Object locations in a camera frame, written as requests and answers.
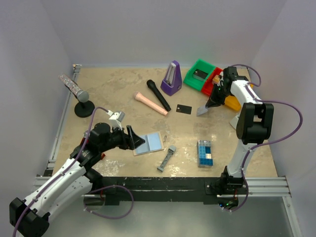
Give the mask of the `white VIP credit card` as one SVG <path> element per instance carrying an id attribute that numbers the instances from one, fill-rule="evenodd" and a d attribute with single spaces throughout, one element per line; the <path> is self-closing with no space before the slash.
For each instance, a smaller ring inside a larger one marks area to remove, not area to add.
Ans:
<path id="1" fill-rule="evenodd" d="M 197 109 L 197 113 L 196 113 L 196 116 L 198 117 L 198 116 L 201 116 L 201 115 L 203 115 L 203 114 L 205 114 L 205 113 L 207 113 L 208 112 L 208 108 L 206 107 L 206 106 L 201 106 L 201 107 L 199 107 L 198 109 Z"/>

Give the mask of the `beige card holder wallet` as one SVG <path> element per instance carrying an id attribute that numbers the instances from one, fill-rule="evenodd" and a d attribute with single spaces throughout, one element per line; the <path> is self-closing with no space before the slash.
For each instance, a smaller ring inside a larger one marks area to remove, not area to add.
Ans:
<path id="1" fill-rule="evenodd" d="M 133 151 L 134 156 L 157 152 L 164 149 L 162 136 L 159 131 L 140 135 L 140 137 L 145 140 L 145 143 Z"/>

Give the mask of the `black credit card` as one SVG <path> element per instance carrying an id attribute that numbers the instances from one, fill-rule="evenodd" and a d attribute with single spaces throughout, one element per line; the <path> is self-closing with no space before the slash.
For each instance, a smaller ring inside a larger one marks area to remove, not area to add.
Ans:
<path id="1" fill-rule="evenodd" d="M 192 112 L 192 107 L 178 104 L 176 112 L 190 115 Z"/>

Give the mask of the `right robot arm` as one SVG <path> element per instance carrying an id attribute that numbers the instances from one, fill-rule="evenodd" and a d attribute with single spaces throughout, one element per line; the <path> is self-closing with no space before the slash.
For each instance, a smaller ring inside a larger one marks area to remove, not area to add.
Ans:
<path id="1" fill-rule="evenodd" d="M 243 184 L 249 159 L 270 137 L 272 130 L 274 106 L 271 103 L 260 102 L 250 85 L 247 77 L 238 74 L 236 67 L 227 67 L 221 73 L 219 82 L 214 84 L 204 106 L 205 109 L 209 109 L 224 105 L 229 95 L 236 97 L 241 105 L 236 124 L 237 148 L 221 175 L 221 178 L 231 185 Z"/>

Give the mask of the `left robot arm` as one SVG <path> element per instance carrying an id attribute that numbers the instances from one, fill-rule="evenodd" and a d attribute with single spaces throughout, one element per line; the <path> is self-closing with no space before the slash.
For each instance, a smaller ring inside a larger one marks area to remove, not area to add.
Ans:
<path id="1" fill-rule="evenodd" d="M 10 203 L 9 220 L 14 227 L 12 235 L 42 236 L 49 222 L 65 204 L 99 187 L 103 176 L 93 166 L 104 158 L 105 151 L 114 148 L 135 150 L 145 143 L 130 125 L 126 130 L 111 128 L 107 123 L 90 125 L 81 143 L 50 179 L 24 199 L 15 198 Z"/>

